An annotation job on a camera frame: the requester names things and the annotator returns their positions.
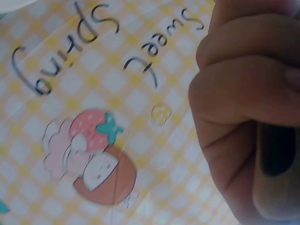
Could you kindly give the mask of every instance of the notebook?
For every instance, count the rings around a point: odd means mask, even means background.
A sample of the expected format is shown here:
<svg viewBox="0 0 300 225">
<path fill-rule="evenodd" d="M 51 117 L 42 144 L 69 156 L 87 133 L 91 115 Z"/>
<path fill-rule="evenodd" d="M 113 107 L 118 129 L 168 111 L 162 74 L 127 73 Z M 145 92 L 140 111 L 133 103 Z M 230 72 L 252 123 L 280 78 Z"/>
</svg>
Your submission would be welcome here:
<svg viewBox="0 0 300 225">
<path fill-rule="evenodd" d="M 0 20 L 3 225 L 236 225 L 188 87 L 213 0 L 40 0 Z"/>
</svg>

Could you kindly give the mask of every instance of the teal shape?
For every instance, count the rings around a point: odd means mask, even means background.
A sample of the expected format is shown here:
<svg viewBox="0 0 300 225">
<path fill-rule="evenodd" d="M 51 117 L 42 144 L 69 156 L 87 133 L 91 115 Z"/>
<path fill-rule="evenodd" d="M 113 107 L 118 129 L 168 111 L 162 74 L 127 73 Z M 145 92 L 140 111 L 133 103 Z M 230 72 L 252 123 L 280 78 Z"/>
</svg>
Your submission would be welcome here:
<svg viewBox="0 0 300 225">
<path fill-rule="evenodd" d="M 0 200 L 0 214 L 2 213 L 8 213 L 10 211 L 10 209 L 8 208 L 8 206 Z"/>
<path fill-rule="evenodd" d="M 116 142 L 117 134 L 123 133 L 124 129 L 116 126 L 115 119 L 110 112 L 105 114 L 105 121 L 96 126 L 96 131 L 100 134 L 108 135 L 108 144 L 113 145 Z"/>
</svg>

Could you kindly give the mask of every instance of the cartoon character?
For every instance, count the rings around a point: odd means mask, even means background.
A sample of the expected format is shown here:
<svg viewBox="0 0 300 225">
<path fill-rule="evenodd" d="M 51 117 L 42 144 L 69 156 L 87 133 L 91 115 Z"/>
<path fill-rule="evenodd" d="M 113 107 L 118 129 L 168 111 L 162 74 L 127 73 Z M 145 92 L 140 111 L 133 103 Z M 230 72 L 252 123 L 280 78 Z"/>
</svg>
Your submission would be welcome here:
<svg viewBox="0 0 300 225">
<path fill-rule="evenodd" d="M 155 105 L 152 109 L 152 120 L 159 126 L 163 126 L 171 116 L 171 109 L 164 103 Z"/>
<path fill-rule="evenodd" d="M 5 214 L 8 213 L 10 211 L 9 207 L 0 200 L 0 214 Z"/>
<path fill-rule="evenodd" d="M 58 126 L 53 120 L 42 140 L 45 167 L 55 179 L 76 177 L 73 185 L 84 198 L 101 204 L 128 208 L 137 194 L 136 168 L 125 152 L 114 146 L 124 130 L 110 112 L 86 110 L 74 121 Z"/>
</svg>

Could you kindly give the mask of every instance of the hand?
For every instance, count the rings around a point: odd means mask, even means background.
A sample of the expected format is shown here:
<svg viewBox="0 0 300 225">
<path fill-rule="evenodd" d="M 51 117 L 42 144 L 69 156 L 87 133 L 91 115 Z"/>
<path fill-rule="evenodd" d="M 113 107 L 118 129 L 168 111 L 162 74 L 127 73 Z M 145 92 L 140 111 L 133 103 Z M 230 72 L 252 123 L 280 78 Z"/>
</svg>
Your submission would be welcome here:
<svg viewBox="0 0 300 225">
<path fill-rule="evenodd" d="M 300 125 L 299 0 L 218 0 L 189 98 L 216 186 L 243 225 L 278 225 L 252 201 L 256 122 Z"/>
</svg>

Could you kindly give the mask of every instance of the checkered paper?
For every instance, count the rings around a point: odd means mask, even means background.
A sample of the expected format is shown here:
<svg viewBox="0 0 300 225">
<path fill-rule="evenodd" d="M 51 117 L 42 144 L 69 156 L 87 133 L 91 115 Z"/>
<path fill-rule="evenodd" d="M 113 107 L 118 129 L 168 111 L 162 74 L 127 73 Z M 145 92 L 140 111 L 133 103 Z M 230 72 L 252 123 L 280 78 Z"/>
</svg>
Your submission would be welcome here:
<svg viewBox="0 0 300 225">
<path fill-rule="evenodd" d="M 78 36 L 81 18 L 75 3 L 97 34 L 93 42 Z M 210 177 L 187 97 L 198 72 L 195 51 L 207 34 L 212 8 L 212 0 L 40 0 L 0 21 L 0 200 L 10 209 L 0 214 L 0 222 L 236 224 Z M 95 37 L 85 25 L 80 29 L 86 40 Z M 66 54 L 68 35 L 79 49 Z M 16 53 L 18 68 L 33 85 L 40 78 L 47 80 L 49 95 L 29 89 L 15 72 L 11 58 L 19 46 L 25 49 Z M 152 63 L 155 76 L 144 72 L 145 65 L 138 61 L 124 70 L 133 57 Z M 53 58 L 59 73 L 41 73 L 55 72 Z M 47 125 L 77 121 L 90 109 L 111 112 L 124 129 L 113 144 L 136 169 L 128 193 L 132 202 L 125 208 L 88 200 L 75 189 L 76 177 L 65 174 L 56 180 L 45 166 L 42 139 Z"/>
</svg>

